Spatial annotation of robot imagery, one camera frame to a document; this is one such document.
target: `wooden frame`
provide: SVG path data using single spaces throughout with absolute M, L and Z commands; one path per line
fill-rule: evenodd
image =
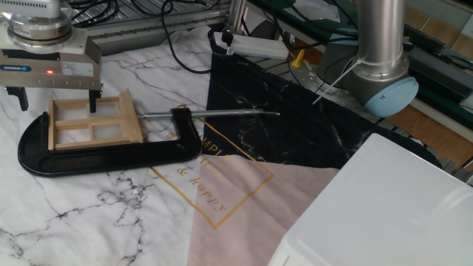
M 130 143 L 142 143 L 143 134 L 141 133 L 140 124 L 133 106 L 132 96 L 127 89 L 121 93 L 119 97 L 97 99 L 97 105 L 115 105 L 118 115 L 92 117 L 89 108 L 89 99 L 74 100 L 53 100 L 52 96 L 49 100 L 50 125 L 48 131 L 48 149 L 65 150 L 80 149 L 99 146 L 112 146 Z M 85 109 L 86 118 L 74 120 L 57 120 L 57 111 L 67 109 Z M 122 137 L 114 137 L 103 140 L 95 140 L 94 126 L 110 126 L 119 125 L 122 131 Z M 81 141 L 76 143 L 57 143 L 57 133 L 60 131 L 70 131 L 77 129 L 88 129 L 90 133 L 90 141 Z

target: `label sticker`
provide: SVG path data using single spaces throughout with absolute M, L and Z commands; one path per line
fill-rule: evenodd
M 21 71 L 21 72 L 30 72 L 31 67 L 29 66 L 12 66 L 12 65 L 1 65 L 1 70 L 4 71 Z
M 63 75 L 94 76 L 94 65 L 91 63 L 62 62 Z
M 23 36 L 31 37 L 31 32 L 23 30 L 22 28 L 18 26 L 14 26 L 13 30 L 15 30 L 15 33 L 21 34 Z

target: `white plastic container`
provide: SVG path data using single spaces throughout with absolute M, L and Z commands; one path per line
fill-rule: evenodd
M 473 188 L 373 134 L 269 265 L 471 266 Z

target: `yellow connector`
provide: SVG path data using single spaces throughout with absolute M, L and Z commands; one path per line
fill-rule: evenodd
M 293 67 L 295 68 L 301 67 L 302 59 L 304 59 L 304 52 L 305 50 L 301 50 L 301 52 L 299 52 L 299 55 L 297 55 L 296 60 L 293 61 Z

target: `black marble surface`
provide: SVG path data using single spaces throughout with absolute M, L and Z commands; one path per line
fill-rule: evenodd
M 308 89 L 273 75 L 239 56 L 225 56 L 212 45 L 208 110 L 264 109 L 280 116 L 207 118 L 206 120 L 256 160 L 317 168 L 341 168 L 371 134 L 379 134 L 440 167 L 422 145 L 383 129 Z M 224 154 L 241 154 L 207 126 L 204 136 Z M 215 154 L 204 149 L 204 153 Z

